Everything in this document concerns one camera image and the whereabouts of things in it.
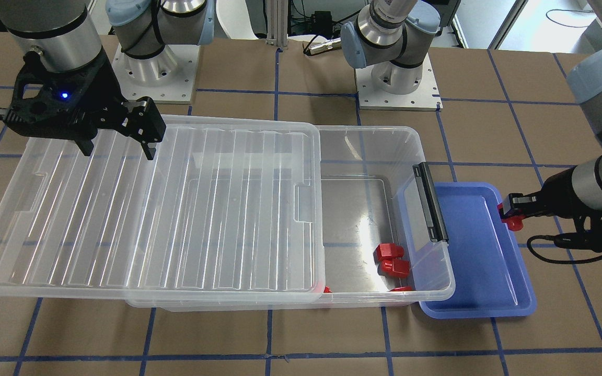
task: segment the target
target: table surface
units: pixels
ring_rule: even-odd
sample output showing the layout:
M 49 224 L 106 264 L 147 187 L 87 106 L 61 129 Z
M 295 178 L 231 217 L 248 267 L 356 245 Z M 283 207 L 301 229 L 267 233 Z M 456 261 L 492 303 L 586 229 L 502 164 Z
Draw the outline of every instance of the table surface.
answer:
M 117 39 L 103 43 L 112 56 Z M 360 111 L 342 53 L 305 57 L 290 44 L 278 52 L 263 41 L 215 40 L 201 52 L 192 106 L 162 112 L 411 126 L 436 181 L 487 181 L 503 194 L 536 191 L 601 153 L 564 82 L 583 56 L 432 49 L 442 112 Z M 0 107 L 21 65 L 17 45 L 0 33 Z M 0 123 L 0 200 L 25 145 Z M 522 246 L 571 226 L 529 219 L 516 236 Z M 602 375 L 602 262 L 554 266 L 522 251 L 538 309 L 517 319 L 437 321 L 418 304 L 173 313 L 110 300 L 0 298 L 0 374 Z

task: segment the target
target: light blue joint cap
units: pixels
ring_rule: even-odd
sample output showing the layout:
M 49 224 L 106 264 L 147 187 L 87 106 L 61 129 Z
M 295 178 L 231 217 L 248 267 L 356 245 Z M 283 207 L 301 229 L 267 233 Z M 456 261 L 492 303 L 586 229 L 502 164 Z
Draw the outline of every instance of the light blue joint cap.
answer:
M 578 103 L 587 102 L 602 93 L 602 50 L 574 67 L 566 81 Z
M 215 0 L 207 0 L 206 15 L 203 18 L 203 29 L 197 45 L 213 43 L 215 34 Z
M 108 21 L 113 26 L 129 24 L 148 9 L 150 1 L 151 0 L 108 0 L 106 2 Z
M 341 48 L 347 64 L 354 69 L 366 67 L 366 56 L 354 23 L 345 23 L 341 28 Z
M 418 2 L 408 14 L 408 22 L 423 33 L 435 35 L 440 26 L 440 14 L 433 5 Z

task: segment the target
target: container handle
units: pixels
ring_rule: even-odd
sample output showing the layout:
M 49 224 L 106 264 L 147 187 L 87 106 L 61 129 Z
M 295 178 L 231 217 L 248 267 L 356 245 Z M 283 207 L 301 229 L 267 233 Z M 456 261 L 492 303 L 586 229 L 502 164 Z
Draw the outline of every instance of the container handle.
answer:
M 429 237 L 434 242 L 447 241 L 447 229 L 445 229 L 445 221 L 440 211 L 438 195 L 435 192 L 429 164 L 427 162 L 416 164 L 413 166 L 413 171 L 415 173 L 415 181 L 418 184 L 418 191 L 420 191 L 420 200 Z

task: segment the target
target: white mounting plate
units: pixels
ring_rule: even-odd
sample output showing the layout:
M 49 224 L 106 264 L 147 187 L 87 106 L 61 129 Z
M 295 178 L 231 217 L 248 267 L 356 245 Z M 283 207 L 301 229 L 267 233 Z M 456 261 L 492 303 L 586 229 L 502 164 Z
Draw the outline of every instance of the white mounting plate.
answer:
M 142 96 L 151 97 L 155 103 L 191 104 L 194 94 L 194 81 L 196 69 L 199 66 L 198 45 L 169 45 L 182 65 L 182 71 L 174 74 L 169 83 L 162 86 L 141 86 L 135 83 L 124 67 L 124 53 L 122 46 L 118 45 L 117 53 L 113 59 L 113 71 L 120 83 L 122 95 L 127 99 L 137 99 Z
M 356 87 L 359 92 L 359 108 L 365 110 L 435 111 L 443 107 L 438 85 L 435 82 L 429 55 L 422 63 L 424 73 L 420 87 L 408 95 L 394 95 L 378 88 L 371 79 L 373 66 L 355 69 Z

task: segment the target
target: blue tray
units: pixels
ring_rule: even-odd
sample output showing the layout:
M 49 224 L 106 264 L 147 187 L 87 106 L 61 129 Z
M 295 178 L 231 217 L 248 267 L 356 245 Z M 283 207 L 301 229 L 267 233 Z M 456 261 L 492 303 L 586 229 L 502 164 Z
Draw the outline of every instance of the blue tray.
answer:
M 449 235 L 456 291 L 440 302 L 420 302 L 435 319 L 528 316 L 537 302 L 514 234 L 487 183 L 436 183 Z

